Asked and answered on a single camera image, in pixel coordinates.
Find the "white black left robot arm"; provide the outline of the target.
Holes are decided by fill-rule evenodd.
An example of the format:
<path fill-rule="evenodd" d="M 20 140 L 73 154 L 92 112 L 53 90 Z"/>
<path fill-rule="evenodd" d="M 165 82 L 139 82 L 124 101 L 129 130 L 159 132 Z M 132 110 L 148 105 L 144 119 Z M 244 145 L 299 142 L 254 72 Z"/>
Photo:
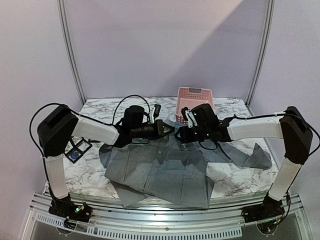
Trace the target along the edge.
<path fill-rule="evenodd" d="M 92 147 L 90 141 L 123 148 L 134 139 L 164 138 L 175 128 L 158 119 L 159 104 L 155 104 L 150 113 L 141 106 L 132 105 L 118 122 L 112 123 L 84 116 L 65 104 L 56 106 L 37 127 L 38 146 L 52 198 L 48 212 L 64 218 L 64 225 L 70 228 L 71 221 L 89 222 L 93 209 L 85 202 L 76 204 L 71 200 L 65 182 L 64 158 L 76 163 Z"/>

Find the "round blue badge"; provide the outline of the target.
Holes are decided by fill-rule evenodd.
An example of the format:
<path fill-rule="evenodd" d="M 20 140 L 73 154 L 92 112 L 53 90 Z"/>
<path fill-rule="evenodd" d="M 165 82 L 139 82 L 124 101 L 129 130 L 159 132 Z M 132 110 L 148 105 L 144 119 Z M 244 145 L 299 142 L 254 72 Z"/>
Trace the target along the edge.
<path fill-rule="evenodd" d="M 78 156 L 79 156 L 79 153 L 78 153 L 78 152 L 73 152 L 73 153 L 70 155 L 70 158 L 73 159 L 73 160 L 75 160 L 75 159 L 78 158 Z"/>

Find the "grey button-up shirt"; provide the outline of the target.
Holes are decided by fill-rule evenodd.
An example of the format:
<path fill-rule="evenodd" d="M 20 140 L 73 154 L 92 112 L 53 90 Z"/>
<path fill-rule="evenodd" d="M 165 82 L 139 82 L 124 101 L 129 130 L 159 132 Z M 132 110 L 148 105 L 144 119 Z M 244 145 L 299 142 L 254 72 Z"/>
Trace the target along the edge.
<path fill-rule="evenodd" d="M 104 176 L 110 180 L 124 207 L 129 207 L 147 197 L 157 197 L 176 205 L 207 209 L 214 181 L 207 176 L 208 163 L 233 163 L 219 149 L 213 150 L 209 140 L 203 144 L 186 143 L 182 148 L 173 133 L 149 143 L 139 139 L 135 144 L 116 148 L 103 144 L 98 153 L 105 168 Z M 230 144 L 242 157 L 250 155 Z M 272 167 L 269 154 L 268 168 Z"/>

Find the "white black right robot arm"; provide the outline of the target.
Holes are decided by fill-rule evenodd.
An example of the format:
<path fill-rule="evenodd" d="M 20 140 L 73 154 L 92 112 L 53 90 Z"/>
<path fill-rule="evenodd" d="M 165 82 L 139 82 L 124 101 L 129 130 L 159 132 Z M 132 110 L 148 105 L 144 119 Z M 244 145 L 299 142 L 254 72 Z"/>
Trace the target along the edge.
<path fill-rule="evenodd" d="M 210 140 L 228 159 L 235 158 L 235 164 L 240 167 L 268 168 L 270 156 L 258 144 L 254 146 L 251 155 L 240 156 L 227 143 L 253 138 L 283 140 L 284 159 L 262 203 L 244 207 L 241 212 L 246 223 L 266 220 L 268 227 L 276 227 L 282 223 L 289 213 L 283 207 L 282 198 L 286 198 L 287 205 L 291 204 L 289 189 L 302 166 L 314 154 L 311 145 L 317 131 L 306 122 L 299 110 L 289 106 L 283 112 L 252 117 L 234 115 L 220 120 L 211 105 L 203 103 L 193 109 L 184 107 L 181 114 L 187 121 L 187 126 L 177 130 L 177 140 L 183 144 L 197 142 L 200 145 Z"/>

